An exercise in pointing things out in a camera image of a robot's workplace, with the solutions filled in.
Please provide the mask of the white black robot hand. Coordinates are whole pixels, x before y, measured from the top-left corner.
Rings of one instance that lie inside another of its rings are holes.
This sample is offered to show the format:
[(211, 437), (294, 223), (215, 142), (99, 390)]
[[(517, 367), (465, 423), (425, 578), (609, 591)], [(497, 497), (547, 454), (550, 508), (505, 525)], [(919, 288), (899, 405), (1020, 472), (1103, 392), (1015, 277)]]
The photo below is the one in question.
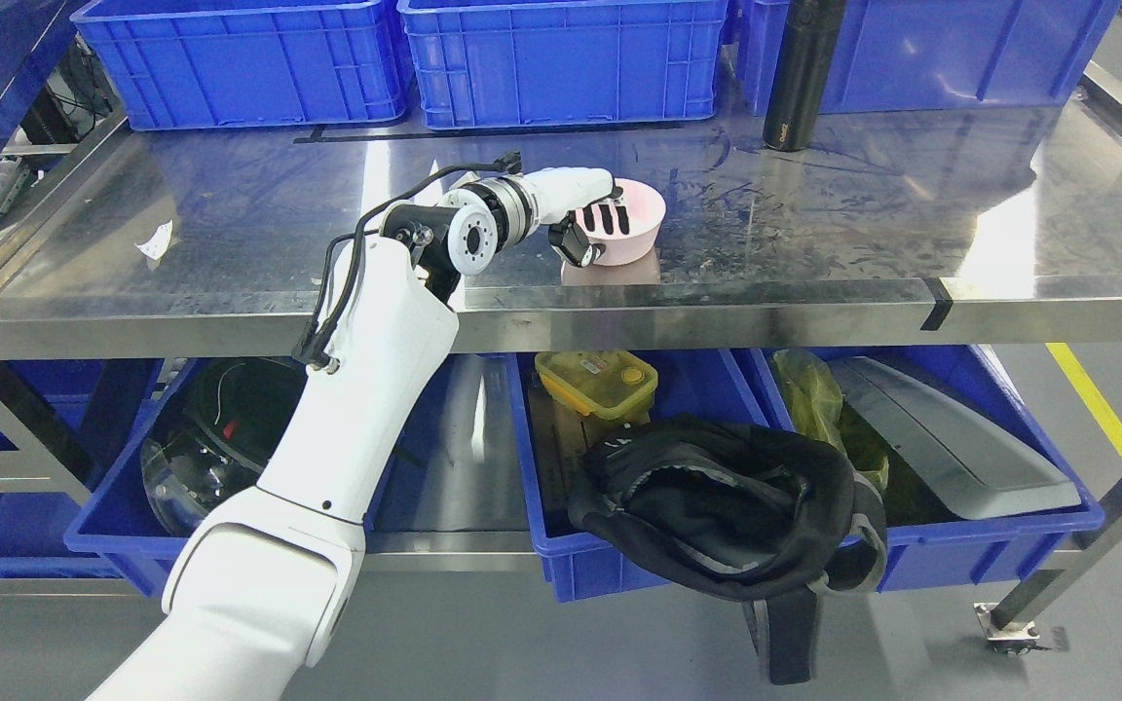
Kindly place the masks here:
[(609, 170), (553, 167), (522, 177), (530, 213), (525, 234), (548, 227), (549, 245), (565, 262), (583, 268), (600, 261), (607, 245), (591, 234), (627, 236), (629, 212), (624, 190)]

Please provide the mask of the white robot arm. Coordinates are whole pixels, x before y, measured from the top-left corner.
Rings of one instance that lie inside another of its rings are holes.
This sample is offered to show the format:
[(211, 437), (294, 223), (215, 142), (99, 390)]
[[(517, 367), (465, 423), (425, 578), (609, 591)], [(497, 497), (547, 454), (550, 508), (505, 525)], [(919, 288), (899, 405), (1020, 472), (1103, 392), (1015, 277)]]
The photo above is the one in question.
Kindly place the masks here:
[[(319, 302), (307, 382), (257, 485), (214, 507), (162, 594), (164, 620), (93, 700), (278, 700), (327, 653), (362, 568), (362, 519), (393, 444), (456, 342), (459, 320), (419, 279), (436, 251), (485, 270), (504, 225), (462, 179), (436, 205), (387, 203), (379, 236), (337, 258), (349, 299)], [(390, 216), (401, 216), (393, 225)]]

